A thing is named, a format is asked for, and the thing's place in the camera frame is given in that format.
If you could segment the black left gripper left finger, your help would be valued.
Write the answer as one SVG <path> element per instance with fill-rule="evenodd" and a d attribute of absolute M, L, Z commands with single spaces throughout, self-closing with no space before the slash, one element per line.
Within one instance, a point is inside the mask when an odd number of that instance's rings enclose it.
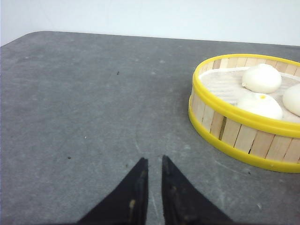
<path fill-rule="evenodd" d="M 148 171 L 148 160 L 140 158 L 119 185 L 77 224 L 146 224 L 149 198 Z"/>

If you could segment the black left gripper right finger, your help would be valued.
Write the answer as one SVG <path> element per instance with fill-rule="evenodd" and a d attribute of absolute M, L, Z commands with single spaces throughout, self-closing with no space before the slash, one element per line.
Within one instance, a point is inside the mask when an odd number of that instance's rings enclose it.
<path fill-rule="evenodd" d="M 162 158 L 166 225 L 232 225 L 233 220 L 202 195 L 166 155 Z"/>

